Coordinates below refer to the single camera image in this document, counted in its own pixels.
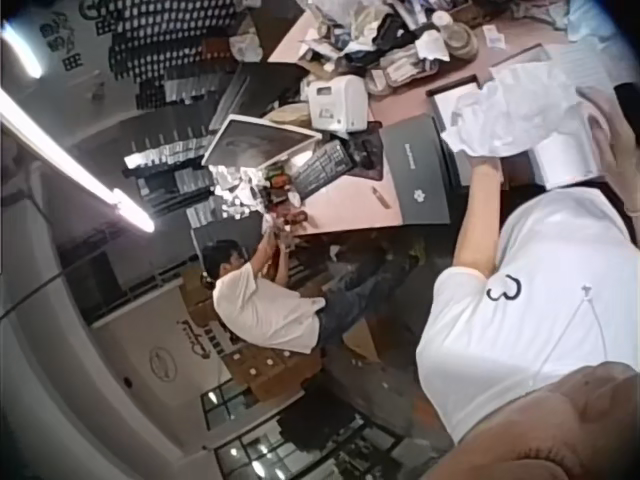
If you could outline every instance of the printer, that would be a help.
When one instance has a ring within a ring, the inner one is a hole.
[[[335,133],[367,129],[369,97],[362,78],[344,75],[313,82],[308,96],[313,128]]]

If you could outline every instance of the person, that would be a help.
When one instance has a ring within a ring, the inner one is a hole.
[[[261,276],[276,245],[274,232],[268,231],[246,262],[236,242],[220,241],[203,249],[203,263],[215,281],[215,309],[233,333],[258,346],[301,353],[338,343],[366,311],[384,302],[419,262],[411,254],[385,262],[386,254],[380,249],[342,279],[339,288],[322,297],[302,298],[287,289],[289,252],[284,245],[280,245],[274,280]]]
[[[581,94],[609,124],[610,138],[592,124],[594,143],[640,238],[635,136],[614,99]],[[640,451],[640,252],[584,187],[532,200],[499,234],[499,163],[473,162],[453,266],[416,353],[457,444],[427,478],[618,478]]]

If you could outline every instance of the computer monitor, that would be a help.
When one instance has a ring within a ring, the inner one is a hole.
[[[229,115],[204,154],[202,165],[258,168],[322,138],[305,128]]]

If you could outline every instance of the black hair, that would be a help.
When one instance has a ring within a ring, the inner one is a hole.
[[[202,249],[202,263],[211,281],[220,277],[220,265],[230,263],[234,253],[242,255],[242,247],[235,240],[218,240]]]

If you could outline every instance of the hand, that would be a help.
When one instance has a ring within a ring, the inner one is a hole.
[[[599,110],[611,130],[609,140],[604,128],[594,118],[589,119],[607,182],[622,199],[627,212],[639,212],[640,172],[633,130],[615,98],[595,88],[579,89],[578,93]]]
[[[260,245],[258,248],[264,250],[268,255],[273,255],[277,246],[276,235],[272,229],[267,230],[267,232],[262,237],[260,241]]]

